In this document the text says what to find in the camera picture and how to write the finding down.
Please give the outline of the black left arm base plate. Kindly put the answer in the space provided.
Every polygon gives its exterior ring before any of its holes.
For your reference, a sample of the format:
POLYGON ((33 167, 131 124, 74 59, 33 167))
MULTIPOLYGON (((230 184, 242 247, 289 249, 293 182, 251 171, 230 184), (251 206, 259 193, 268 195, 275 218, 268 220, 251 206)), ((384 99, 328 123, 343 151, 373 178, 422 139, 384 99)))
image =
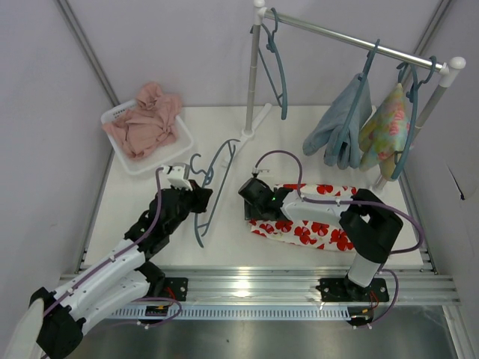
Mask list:
POLYGON ((164 297, 185 301, 188 284, 189 280, 186 277, 166 277, 149 288, 147 297, 164 297))

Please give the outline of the red poppy print skirt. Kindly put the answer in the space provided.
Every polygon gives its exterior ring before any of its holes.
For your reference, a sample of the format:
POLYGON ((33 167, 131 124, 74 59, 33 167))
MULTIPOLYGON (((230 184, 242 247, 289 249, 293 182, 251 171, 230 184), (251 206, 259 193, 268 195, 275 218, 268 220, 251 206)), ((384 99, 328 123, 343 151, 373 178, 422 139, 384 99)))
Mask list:
MULTIPOLYGON (((318 195, 323 199, 345 197, 350 199, 357 188, 347 185, 307 184, 300 185, 301 193, 308 197, 318 195)), ((251 219, 251 232, 278 242, 316 248, 323 251, 354 252, 353 243, 338 224, 326 221, 264 221, 251 219)))

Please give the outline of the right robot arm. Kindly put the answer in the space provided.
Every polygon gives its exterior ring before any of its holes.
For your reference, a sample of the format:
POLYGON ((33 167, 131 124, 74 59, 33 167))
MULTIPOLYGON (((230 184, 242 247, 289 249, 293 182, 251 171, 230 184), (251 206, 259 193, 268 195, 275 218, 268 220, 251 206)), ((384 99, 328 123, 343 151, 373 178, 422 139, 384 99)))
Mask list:
POLYGON ((253 234, 305 248, 353 253, 348 290, 368 288, 403 228, 400 217, 367 189, 285 184, 252 177, 239 190, 253 234))

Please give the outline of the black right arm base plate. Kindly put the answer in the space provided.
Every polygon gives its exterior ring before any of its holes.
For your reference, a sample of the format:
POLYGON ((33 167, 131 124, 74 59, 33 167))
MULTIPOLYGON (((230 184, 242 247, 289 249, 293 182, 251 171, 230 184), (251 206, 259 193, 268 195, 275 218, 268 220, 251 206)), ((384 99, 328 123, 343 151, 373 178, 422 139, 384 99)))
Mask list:
POLYGON ((362 287, 347 277, 323 277, 315 289, 324 302, 367 302, 371 299, 379 303, 389 301, 386 282, 374 278, 369 286, 362 287))

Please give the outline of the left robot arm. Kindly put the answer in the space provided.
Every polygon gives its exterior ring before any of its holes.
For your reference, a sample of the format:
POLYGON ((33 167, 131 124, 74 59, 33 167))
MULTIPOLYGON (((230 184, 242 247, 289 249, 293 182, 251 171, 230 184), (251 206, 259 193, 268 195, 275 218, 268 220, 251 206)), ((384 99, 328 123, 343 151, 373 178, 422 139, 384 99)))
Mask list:
POLYGON ((43 300, 45 313, 36 343, 49 358, 65 358, 98 322, 117 309, 163 291, 165 275, 150 261, 189 217, 206 211, 213 190, 160 190, 137 222, 110 253, 70 282, 49 291, 37 289, 30 300, 43 300))

